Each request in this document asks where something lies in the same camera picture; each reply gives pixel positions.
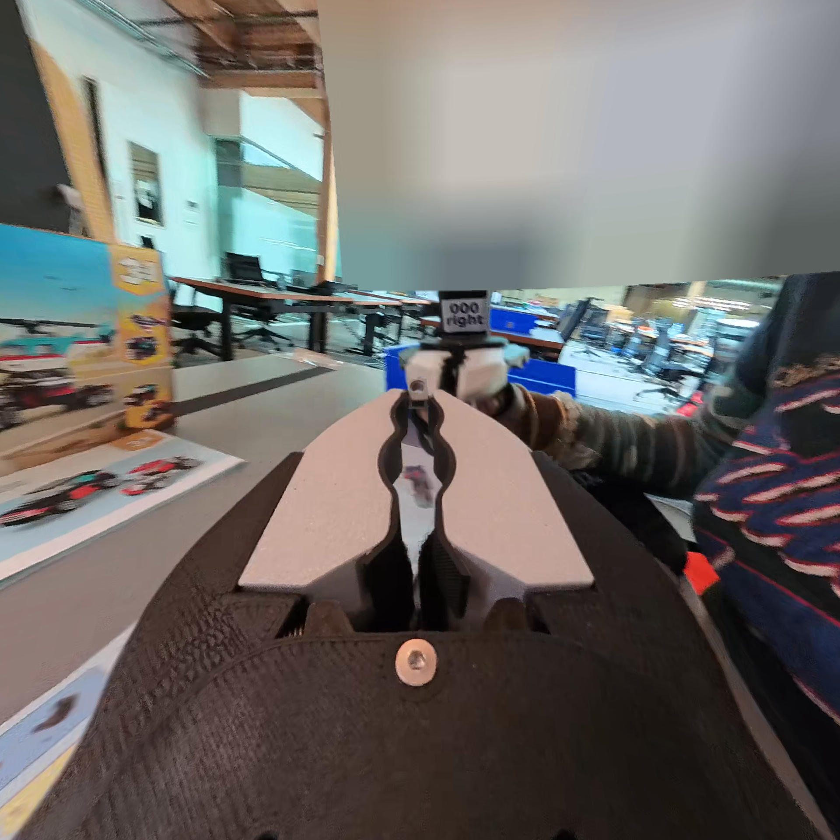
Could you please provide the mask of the person in black shirt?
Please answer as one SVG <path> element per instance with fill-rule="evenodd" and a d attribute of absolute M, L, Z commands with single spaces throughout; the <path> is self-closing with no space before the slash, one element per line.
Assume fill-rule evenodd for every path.
<path fill-rule="evenodd" d="M 738 430 L 695 496 L 722 593 L 832 725 L 839 699 L 839 279 L 788 276 L 723 400 Z"/>

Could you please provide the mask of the open instruction booklet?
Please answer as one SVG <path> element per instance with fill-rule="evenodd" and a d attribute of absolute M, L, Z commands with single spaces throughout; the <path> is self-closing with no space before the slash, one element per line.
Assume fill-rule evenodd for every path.
<path fill-rule="evenodd" d="M 395 488 L 400 501 L 402 534 L 414 574 L 421 543 L 432 528 L 432 512 L 422 509 L 406 478 L 410 466 L 425 470 L 436 493 L 430 455 L 422 455 L 417 431 L 411 428 L 402 445 L 403 473 Z M 104 687 L 134 630 L 127 626 L 40 697 L 2 723 L 1 838 L 15 838 L 67 766 L 88 728 Z"/>

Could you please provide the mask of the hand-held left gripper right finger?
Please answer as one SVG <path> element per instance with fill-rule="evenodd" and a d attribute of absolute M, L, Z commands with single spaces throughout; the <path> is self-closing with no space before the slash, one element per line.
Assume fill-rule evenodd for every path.
<path fill-rule="evenodd" d="M 419 621 L 430 631 L 483 624 L 499 602 L 585 592 L 594 574 L 531 449 L 444 391 L 428 430 L 440 483 L 418 560 Z"/>

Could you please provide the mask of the large blue plastic bin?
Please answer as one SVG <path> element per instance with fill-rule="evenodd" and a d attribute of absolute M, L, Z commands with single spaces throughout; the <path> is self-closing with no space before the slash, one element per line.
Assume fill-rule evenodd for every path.
<path fill-rule="evenodd" d="M 404 350 L 415 350 L 418 346 L 418 343 L 405 343 L 382 352 L 381 360 L 387 391 L 406 389 L 406 374 L 402 367 L 401 354 Z M 572 398 L 577 396 L 576 369 L 565 364 L 529 359 L 523 367 L 510 370 L 509 381 L 524 385 L 531 392 L 544 395 L 562 392 Z"/>

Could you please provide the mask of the grey desk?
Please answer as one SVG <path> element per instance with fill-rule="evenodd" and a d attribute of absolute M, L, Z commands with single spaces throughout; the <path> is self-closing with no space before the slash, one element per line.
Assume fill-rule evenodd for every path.
<path fill-rule="evenodd" d="M 380 396 L 382 384 L 377 373 L 355 365 L 318 373 L 251 359 L 219 364 L 217 372 L 266 365 L 286 375 L 257 382 L 260 392 L 195 391 L 178 404 L 177 437 L 241 458 L 242 466 L 2 588 L 2 717 L 135 624 L 65 769 L 88 736 L 104 741 L 94 750 L 93 769 L 112 769 L 122 741 L 140 733 L 174 690 L 204 676 L 214 663 L 210 655 L 224 660 L 236 653 L 259 615 L 287 613 L 229 607 L 216 595 L 236 586 L 237 576 L 226 570 L 240 565 L 245 516 L 267 500 L 255 488 L 272 488 L 276 482 L 265 478 L 285 457 Z M 15 838 L 45 837 L 40 828 L 22 827 Z"/>

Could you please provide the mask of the black office chair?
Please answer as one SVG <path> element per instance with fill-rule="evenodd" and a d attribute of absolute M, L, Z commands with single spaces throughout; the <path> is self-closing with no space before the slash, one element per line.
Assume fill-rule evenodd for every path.
<path fill-rule="evenodd" d="M 261 291 L 276 291 L 277 284 L 270 283 L 263 274 L 257 256 L 226 253 L 225 265 L 227 278 L 238 287 L 259 289 Z M 233 342 L 243 349 L 249 340 L 256 339 L 269 345 L 273 350 L 281 346 L 293 347 L 294 342 L 287 336 L 273 332 L 270 324 L 280 314 L 280 301 L 264 299 L 248 295 L 238 296 L 230 304 L 232 317 L 246 319 L 256 324 L 255 327 L 244 332 L 234 333 Z"/>
<path fill-rule="evenodd" d="M 223 360 L 218 344 L 210 341 L 212 328 L 221 324 L 221 314 L 211 309 L 188 306 L 175 302 L 176 288 L 169 292 L 172 364 L 178 367 L 185 355 L 209 354 L 217 361 Z"/>

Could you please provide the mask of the car picture booklet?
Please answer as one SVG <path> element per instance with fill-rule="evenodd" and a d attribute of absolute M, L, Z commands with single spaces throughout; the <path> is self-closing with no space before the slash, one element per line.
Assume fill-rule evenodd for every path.
<path fill-rule="evenodd" d="M 2 586 L 244 463 L 182 437 L 143 430 L 2 475 Z"/>

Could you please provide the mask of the truck picture toy box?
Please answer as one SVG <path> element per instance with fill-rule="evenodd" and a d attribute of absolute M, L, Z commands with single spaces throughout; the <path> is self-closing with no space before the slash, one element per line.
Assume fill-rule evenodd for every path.
<path fill-rule="evenodd" d="M 2 476 L 175 425 L 152 248 L 1 226 Z"/>

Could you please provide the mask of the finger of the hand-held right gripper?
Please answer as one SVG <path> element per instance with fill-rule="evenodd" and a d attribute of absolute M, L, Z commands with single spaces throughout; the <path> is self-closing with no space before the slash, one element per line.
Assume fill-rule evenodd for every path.
<path fill-rule="evenodd" d="M 405 348 L 401 350 L 401 367 L 406 381 L 423 377 L 429 394 L 437 391 L 454 393 L 454 356 L 451 350 Z"/>
<path fill-rule="evenodd" d="M 522 368 L 529 350 L 517 344 L 485 344 L 467 349 L 459 365 L 459 396 L 489 397 L 508 383 L 511 368 Z"/>

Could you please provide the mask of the small blue bin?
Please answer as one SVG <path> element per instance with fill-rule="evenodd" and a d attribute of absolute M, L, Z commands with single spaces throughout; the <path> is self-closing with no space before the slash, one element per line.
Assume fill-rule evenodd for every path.
<path fill-rule="evenodd" d="M 555 329 L 560 317 L 545 310 L 490 307 L 490 331 L 530 335 L 535 329 Z"/>

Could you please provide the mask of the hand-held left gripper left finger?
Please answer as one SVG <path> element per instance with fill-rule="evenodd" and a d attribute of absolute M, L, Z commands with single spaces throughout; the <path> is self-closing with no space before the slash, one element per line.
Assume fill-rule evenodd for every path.
<path fill-rule="evenodd" d="M 411 562 L 394 484 L 403 470 L 407 393 L 390 390 L 302 452 L 239 579 L 244 591 L 340 604 L 351 624 L 407 630 Z"/>

